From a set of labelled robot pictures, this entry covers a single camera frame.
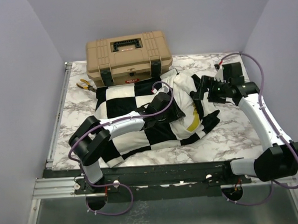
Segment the white pillow yellow edge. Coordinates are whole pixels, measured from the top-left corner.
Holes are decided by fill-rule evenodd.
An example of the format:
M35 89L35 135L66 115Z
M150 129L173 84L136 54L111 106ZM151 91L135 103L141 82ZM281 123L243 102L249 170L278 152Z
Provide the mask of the white pillow yellow edge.
M199 128L202 120L192 100L190 93L196 92L193 79L185 74L177 74L167 78L166 82L172 87L174 100L184 117L170 123L171 130L178 140L187 139Z

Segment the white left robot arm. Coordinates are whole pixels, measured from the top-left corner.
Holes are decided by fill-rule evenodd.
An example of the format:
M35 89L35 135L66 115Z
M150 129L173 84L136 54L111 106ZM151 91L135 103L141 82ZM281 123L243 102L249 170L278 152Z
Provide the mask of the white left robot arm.
M150 129L159 123L169 124L182 117L185 113L174 97L160 92L151 102L126 115L102 120L93 115L86 118L68 141L87 177L86 187L91 192L99 192L103 188L103 173L98 160L113 138Z

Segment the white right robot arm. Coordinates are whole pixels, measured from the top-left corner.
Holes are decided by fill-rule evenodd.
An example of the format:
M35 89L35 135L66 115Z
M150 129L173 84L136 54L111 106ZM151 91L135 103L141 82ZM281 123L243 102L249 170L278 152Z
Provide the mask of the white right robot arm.
M261 181L294 176L298 171L298 142L294 142L278 125L254 82L246 82L240 62L215 66L215 77L196 80L195 102L207 99L226 103L230 98L247 116L260 139L263 152L255 159L236 158L226 162L222 178L234 183L240 175L257 177Z

